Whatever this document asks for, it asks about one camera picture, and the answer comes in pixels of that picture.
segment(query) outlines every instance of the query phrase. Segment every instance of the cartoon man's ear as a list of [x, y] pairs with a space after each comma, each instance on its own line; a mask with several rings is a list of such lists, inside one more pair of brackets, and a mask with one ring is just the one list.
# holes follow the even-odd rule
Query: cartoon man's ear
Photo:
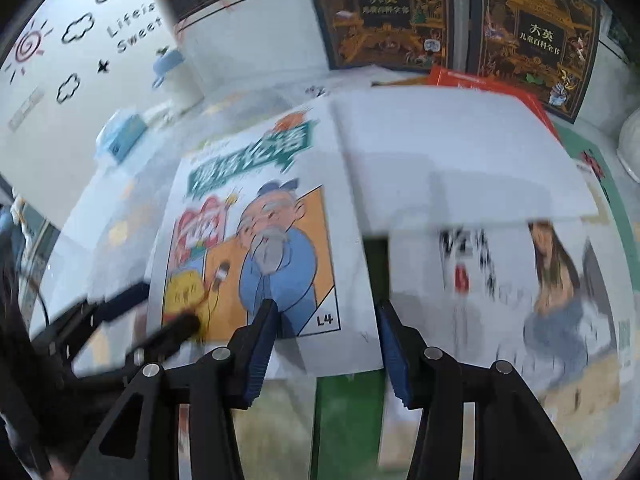
[[305, 215], [305, 203], [302, 199], [296, 202], [294, 213], [296, 215], [296, 220], [300, 220]]

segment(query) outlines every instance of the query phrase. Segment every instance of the cartoon old man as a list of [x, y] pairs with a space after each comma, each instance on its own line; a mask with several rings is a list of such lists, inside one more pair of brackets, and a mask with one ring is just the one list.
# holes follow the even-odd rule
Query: cartoon old man
[[265, 299], [278, 305], [282, 337], [297, 336], [316, 310], [314, 277], [318, 268], [311, 240], [293, 222], [305, 214], [296, 200], [298, 180], [267, 182], [246, 207], [238, 239], [248, 251], [239, 294], [251, 322]]

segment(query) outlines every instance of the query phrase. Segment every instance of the woman's long brown hair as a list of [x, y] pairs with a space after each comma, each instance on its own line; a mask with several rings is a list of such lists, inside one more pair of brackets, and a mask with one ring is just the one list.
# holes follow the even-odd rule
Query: woman's long brown hair
[[574, 286], [574, 290], [580, 287], [580, 278], [578, 277], [578, 271], [575, 269], [575, 265], [571, 260], [571, 257], [566, 252], [560, 238], [556, 234], [556, 230], [551, 222], [547, 220], [541, 220], [539, 222], [531, 222], [529, 223], [529, 232], [531, 233], [531, 240], [533, 242], [533, 249], [536, 252], [536, 272], [538, 274], [538, 283], [542, 286], [542, 270], [544, 268], [544, 254], [538, 249], [538, 246], [533, 241], [533, 226], [538, 226], [540, 228], [551, 231], [551, 245], [552, 245], [552, 253], [551, 253], [551, 265], [558, 262], [558, 260], [566, 265], [566, 268], [569, 270], [569, 278], [571, 279], [571, 284]]

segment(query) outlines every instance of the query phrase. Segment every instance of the black and gold book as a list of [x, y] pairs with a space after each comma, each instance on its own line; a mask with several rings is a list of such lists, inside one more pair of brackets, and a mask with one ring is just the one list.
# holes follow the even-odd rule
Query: black and gold book
[[471, 0], [468, 72], [538, 96], [573, 123], [598, 46], [594, 0]]
[[453, 59], [451, 0], [314, 0], [331, 68], [428, 72]]

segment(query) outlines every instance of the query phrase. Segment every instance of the blank white page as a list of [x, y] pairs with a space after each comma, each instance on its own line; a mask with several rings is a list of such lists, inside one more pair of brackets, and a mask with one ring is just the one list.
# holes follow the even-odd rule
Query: blank white page
[[333, 110], [363, 234], [597, 211], [575, 163], [511, 96], [373, 88], [334, 96]]

